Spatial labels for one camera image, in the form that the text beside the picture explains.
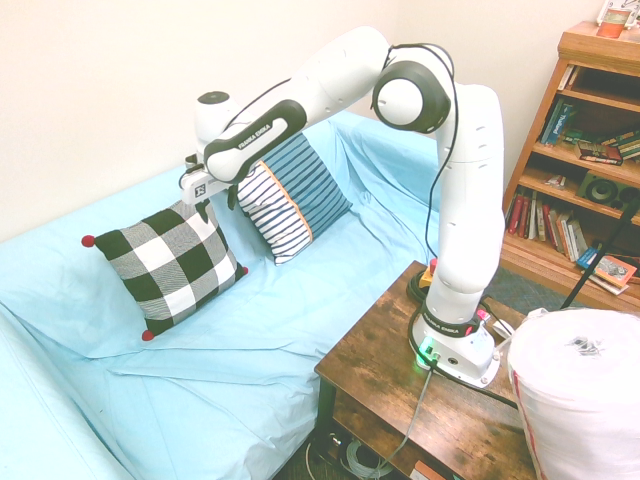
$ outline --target plastic wrap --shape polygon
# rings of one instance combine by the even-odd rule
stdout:
[[[530,315],[509,376],[540,480],[640,480],[640,318]]]

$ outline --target white robotic arm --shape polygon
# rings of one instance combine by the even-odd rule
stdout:
[[[226,93],[203,95],[196,109],[198,163],[181,178],[183,201],[198,203],[239,183],[267,152],[372,89],[383,123],[435,131],[438,142],[440,258],[412,344],[428,349],[440,369],[485,386],[498,362],[475,311],[497,269],[504,231],[502,119],[491,89],[454,84],[452,62],[438,47],[390,47],[375,29],[359,27],[325,46],[252,109],[240,109]]]

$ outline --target white wall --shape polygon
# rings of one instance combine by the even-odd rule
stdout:
[[[505,130],[505,188],[558,59],[562,32],[603,0],[402,0],[397,42],[446,48],[456,81],[493,88]]]
[[[602,0],[0,2],[0,241],[182,163],[193,106],[246,103],[358,25],[447,48],[502,102],[507,178],[562,31]],[[367,100],[354,110],[367,113]]]
[[[0,241],[181,164],[195,99],[246,103],[385,0],[0,2]]]

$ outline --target light blue sofa cover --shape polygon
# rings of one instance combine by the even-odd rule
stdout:
[[[250,273],[151,342],[80,239],[175,202],[180,168],[0,244],[1,478],[267,479],[286,463],[314,426],[317,362],[426,260],[437,171],[433,140],[350,113],[305,135],[351,211],[276,267],[250,221],[214,196]]]

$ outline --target wooden bookshelf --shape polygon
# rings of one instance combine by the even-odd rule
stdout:
[[[550,109],[559,97],[573,100],[571,103],[578,110],[576,123],[579,126],[576,128],[590,133],[613,135],[640,125],[640,31],[625,31],[620,39],[609,39],[597,37],[597,28],[595,23],[583,22],[562,35],[555,70],[533,119],[503,204],[506,213],[518,187],[540,192],[554,202],[569,204],[588,242],[605,240],[622,212],[578,196],[585,175],[590,172],[640,188],[640,163],[627,160],[623,165],[615,166],[588,162],[578,158],[572,145],[548,146],[538,139]],[[569,66],[579,66],[579,74],[575,83],[559,90]],[[545,184],[554,174],[566,176],[564,189]],[[640,213],[615,245],[640,256]],[[549,241],[528,240],[508,233],[505,233],[501,264],[565,295],[582,274],[581,269],[557,252]],[[640,285],[629,285],[628,290],[615,296],[588,281],[577,300],[594,308],[640,311]]]
[[[620,216],[622,215],[622,212],[620,210],[616,210],[615,208],[611,208],[606,205],[598,205],[597,203],[593,203],[586,198],[579,197],[577,193],[578,188],[580,187],[580,183],[572,180],[569,177],[567,177],[567,181],[563,189],[545,185],[544,182],[547,180],[547,178],[549,178],[549,171],[528,165],[525,168],[518,183],[523,187],[530,188],[531,190],[542,192],[545,195],[549,195],[550,197],[564,200],[565,202],[571,203],[573,205],[579,205],[581,207],[602,213],[603,215],[607,215],[612,218],[620,218]],[[640,226],[640,213],[633,217],[632,222],[634,225]]]
[[[595,92],[586,93],[577,90],[564,90],[558,92],[563,97],[577,98],[579,100],[585,100],[587,102],[599,103],[601,105],[608,105],[614,108],[621,108],[623,110],[629,110],[631,112],[640,112],[640,101],[629,100],[615,93],[607,92],[602,96],[597,95]]]
[[[581,270],[549,243],[525,240],[516,235],[505,235],[502,245],[502,264],[515,273],[568,295],[578,280]],[[587,281],[576,300],[592,308],[640,311],[640,285],[630,285],[620,296],[605,291]]]
[[[584,167],[585,171],[596,171],[599,176],[603,178],[621,182],[631,187],[640,188],[640,163],[627,161],[617,167],[615,165],[606,165],[604,163],[587,162],[576,157],[572,147],[565,147],[563,145],[555,145],[551,147],[548,145],[542,145],[539,142],[534,144],[531,151],[563,162],[571,163],[573,165],[578,165],[579,167]]]

